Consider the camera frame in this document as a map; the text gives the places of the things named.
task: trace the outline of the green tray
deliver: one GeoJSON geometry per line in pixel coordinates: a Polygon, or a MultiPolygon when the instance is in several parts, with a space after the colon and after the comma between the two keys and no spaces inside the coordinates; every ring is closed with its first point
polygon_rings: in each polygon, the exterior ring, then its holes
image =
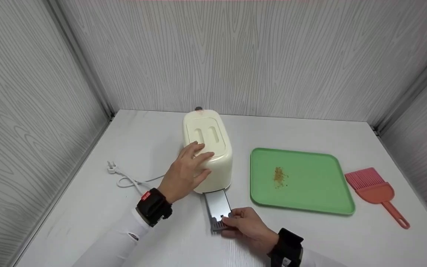
{"type": "Polygon", "coordinates": [[[259,205],[342,215],[355,204],[339,161],[329,154],[255,148],[250,196],[259,205]]]}

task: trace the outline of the white table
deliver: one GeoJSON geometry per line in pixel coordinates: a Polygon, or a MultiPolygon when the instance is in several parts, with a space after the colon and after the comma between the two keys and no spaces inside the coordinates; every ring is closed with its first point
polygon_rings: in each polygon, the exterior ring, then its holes
{"type": "MultiPolygon", "coordinates": [[[[140,196],[116,186],[106,171],[115,161],[143,179],[163,174],[182,145],[184,113],[120,111],[22,256],[18,267],[69,267],[140,196]]],[[[232,207],[252,206],[275,231],[305,238],[303,245],[349,267],[427,266],[427,209],[373,134],[362,122],[222,115],[234,151],[232,207]],[[350,188],[356,212],[350,217],[255,206],[249,198],[249,154],[255,147],[332,154],[344,173],[366,167],[395,189],[393,204],[410,222],[404,230],[381,205],[350,188]]],[[[190,194],[173,205],[124,266],[264,266],[235,240],[210,234],[205,203],[190,194]]]]}

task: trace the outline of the brush bristles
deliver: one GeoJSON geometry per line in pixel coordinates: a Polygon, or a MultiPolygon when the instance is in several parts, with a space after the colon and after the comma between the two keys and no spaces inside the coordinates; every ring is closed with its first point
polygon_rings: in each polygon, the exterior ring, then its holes
{"type": "Polygon", "coordinates": [[[361,169],[360,171],[348,173],[345,175],[345,178],[354,190],[385,183],[374,168],[361,169]]]}

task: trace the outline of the right hand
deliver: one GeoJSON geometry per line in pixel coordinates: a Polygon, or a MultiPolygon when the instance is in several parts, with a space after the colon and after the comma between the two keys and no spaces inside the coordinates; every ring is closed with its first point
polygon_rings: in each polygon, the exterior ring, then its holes
{"type": "Polygon", "coordinates": [[[238,238],[257,253],[268,254],[278,243],[279,235],[269,229],[253,208],[234,208],[232,217],[223,217],[224,224],[237,230],[223,230],[222,236],[238,238]]]}

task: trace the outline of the white sleeve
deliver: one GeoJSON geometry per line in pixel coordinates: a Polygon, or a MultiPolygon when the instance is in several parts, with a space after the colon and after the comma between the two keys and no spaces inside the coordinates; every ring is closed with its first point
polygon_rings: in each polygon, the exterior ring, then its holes
{"type": "Polygon", "coordinates": [[[300,267],[346,267],[342,263],[336,262],[307,248],[303,248],[303,257],[300,267]]]}
{"type": "Polygon", "coordinates": [[[73,267],[120,267],[150,229],[133,208],[96,240],[73,267]]]}

